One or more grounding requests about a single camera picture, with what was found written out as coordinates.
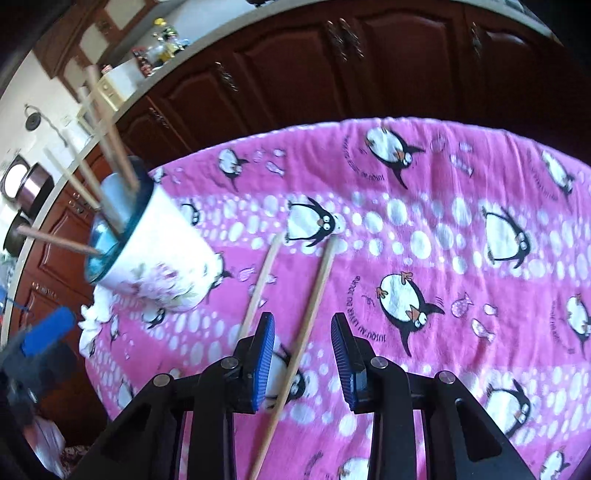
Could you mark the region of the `white gloved left hand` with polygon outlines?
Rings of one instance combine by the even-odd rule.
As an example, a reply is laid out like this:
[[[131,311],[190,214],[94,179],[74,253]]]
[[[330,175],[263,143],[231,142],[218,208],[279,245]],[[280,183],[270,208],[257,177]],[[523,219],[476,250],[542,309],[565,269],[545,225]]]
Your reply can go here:
[[[66,477],[61,462],[65,440],[57,425],[39,416],[23,429],[24,437],[41,464],[61,479]]]

